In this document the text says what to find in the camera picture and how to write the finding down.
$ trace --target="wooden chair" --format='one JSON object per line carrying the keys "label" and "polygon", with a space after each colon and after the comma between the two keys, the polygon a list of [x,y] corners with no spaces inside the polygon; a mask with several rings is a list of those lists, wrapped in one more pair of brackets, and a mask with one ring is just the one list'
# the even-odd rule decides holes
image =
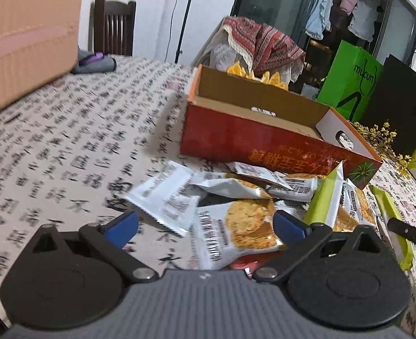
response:
{"label": "wooden chair", "polygon": [[93,48],[104,54],[132,56],[136,2],[95,0]]}

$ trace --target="screw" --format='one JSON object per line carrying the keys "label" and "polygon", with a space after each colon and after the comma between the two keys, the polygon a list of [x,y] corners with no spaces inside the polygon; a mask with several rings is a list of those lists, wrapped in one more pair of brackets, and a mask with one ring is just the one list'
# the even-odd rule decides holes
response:
{"label": "screw", "polygon": [[154,270],[150,268],[138,268],[132,272],[136,279],[148,280],[154,277]]}
{"label": "screw", "polygon": [[263,279],[273,279],[278,275],[274,268],[263,267],[257,270],[257,275]]}

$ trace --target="gray cloth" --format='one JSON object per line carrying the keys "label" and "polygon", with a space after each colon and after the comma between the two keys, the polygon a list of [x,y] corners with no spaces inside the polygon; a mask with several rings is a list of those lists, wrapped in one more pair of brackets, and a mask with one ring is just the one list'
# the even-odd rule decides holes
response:
{"label": "gray cloth", "polygon": [[83,49],[79,48],[78,51],[78,62],[74,66],[73,70],[71,71],[72,74],[92,74],[92,73],[108,73],[111,71],[115,71],[117,68],[117,62],[108,56],[104,56],[101,60],[92,62],[85,66],[80,66],[79,63],[93,55],[93,52],[84,51]]}

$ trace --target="gray ribbed surface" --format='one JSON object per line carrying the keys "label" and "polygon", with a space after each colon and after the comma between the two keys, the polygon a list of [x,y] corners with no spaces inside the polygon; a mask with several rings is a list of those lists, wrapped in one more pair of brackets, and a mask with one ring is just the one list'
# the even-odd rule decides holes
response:
{"label": "gray ribbed surface", "polygon": [[133,286],[110,315],[58,333],[14,326],[3,339],[335,339],[411,338],[393,327],[343,333],[313,324],[276,286],[253,283],[242,271],[168,270],[164,278]]}

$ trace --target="purple object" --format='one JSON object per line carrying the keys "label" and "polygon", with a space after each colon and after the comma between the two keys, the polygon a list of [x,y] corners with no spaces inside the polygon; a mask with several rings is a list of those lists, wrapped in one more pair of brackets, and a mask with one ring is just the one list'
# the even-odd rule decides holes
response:
{"label": "purple object", "polygon": [[86,57],[82,60],[80,60],[79,65],[80,66],[86,66],[88,64],[91,64],[92,62],[100,61],[104,58],[104,54],[101,52],[97,52],[94,55],[91,55],[89,57]]}

